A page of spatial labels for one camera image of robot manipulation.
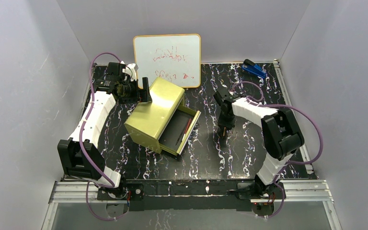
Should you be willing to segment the red lip pencil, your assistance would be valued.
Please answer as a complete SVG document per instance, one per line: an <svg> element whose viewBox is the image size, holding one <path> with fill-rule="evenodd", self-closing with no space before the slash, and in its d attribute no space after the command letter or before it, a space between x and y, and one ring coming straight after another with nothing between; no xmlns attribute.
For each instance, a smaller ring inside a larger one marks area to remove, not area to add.
<svg viewBox="0 0 368 230"><path fill-rule="evenodd" d="M186 127L184 128L184 132L183 132L183 135L182 135L182 141L184 141L184 140L185 140L185 135L186 135L186 133L187 133L187 131L188 131L188 129L189 129L189 127L190 127L191 123L192 123L192 119L190 118L190 119L188 120L187 124L186 124Z"/></svg>

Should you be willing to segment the black eyeliner pencil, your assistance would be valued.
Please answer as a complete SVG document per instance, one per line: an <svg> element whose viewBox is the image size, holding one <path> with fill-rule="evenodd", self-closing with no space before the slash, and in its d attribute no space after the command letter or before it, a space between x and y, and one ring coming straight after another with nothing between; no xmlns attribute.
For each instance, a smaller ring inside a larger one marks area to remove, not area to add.
<svg viewBox="0 0 368 230"><path fill-rule="evenodd" d="M183 136L184 136L184 132L185 132L185 130L187 129L187 126L188 126L188 122L185 124L185 126L183 127L183 129L182 129L182 131L181 131L181 133L180 133L180 135L178 136L178 139L177 139L177 141L176 141L176 145L178 145L178 143L180 142L180 140L182 140L182 138L183 138Z"/></svg>

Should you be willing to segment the green metal drawer chest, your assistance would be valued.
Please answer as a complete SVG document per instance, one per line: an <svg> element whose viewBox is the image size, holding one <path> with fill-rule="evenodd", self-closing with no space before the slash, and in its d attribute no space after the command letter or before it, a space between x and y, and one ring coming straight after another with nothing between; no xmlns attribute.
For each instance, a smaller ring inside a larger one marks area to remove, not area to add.
<svg viewBox="0 0 368 230"><path fill-rule="evenodd" d="M158 154L181 156L200 111L186 107L185 90L167 80L157 78L149 88L151 103L138 103L124 123L133 142ZM176 145L178 136L189 119L192 123L185 140Z"/></svg>

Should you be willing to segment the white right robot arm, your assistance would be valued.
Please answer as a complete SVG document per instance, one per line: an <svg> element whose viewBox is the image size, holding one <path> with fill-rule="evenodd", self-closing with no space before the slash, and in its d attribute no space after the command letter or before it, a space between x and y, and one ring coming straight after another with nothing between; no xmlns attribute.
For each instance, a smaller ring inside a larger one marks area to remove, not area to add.
<svg viewBox="0 0 368 230"><path fill-rule="evenodd" d="M219 88L213 95L220 107L219 135L224 137L234 128L235 118L242 117L262 129L266 157L254 181L240 189L255 196L272 193L280 171L303 144L304 137L293 112L288 109L264 107L247 97Z"/></svg>

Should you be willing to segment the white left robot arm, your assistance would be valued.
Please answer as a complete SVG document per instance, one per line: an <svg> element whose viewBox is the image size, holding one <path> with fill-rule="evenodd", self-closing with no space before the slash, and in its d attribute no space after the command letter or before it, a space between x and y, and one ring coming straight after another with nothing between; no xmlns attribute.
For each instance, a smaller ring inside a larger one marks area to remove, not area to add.
<svg viewBox="0 0 368 230"><path fill-rule="evenodd" d="M92 181L106 188L117 188L121 174L110 169L98 150L98 141L105 121L119 104L150 103L147 77L138 79L136 63L110 62L104 75L93 82L89 104L68 139L57 145L64 174Z"/></svg>

